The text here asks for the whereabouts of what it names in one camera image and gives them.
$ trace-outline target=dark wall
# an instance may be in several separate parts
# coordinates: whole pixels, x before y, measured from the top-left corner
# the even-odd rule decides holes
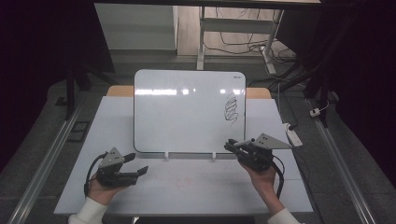
[[[68,68],[114,70],[93,3],[1,1],[0,30],[3,169]]]
[[[361,2],[357,19],[330,63],[330,84],[340,99],[336,109],[341,119],[396,186],[396,16],[390,1]],[[320,62],[328,40],[343,25],[343,16],[339,12],[286,11],[277,38],[310,69]]]
[[[394,10],[367,1],[335,54],[332,88],[342,120],[396,186]]]

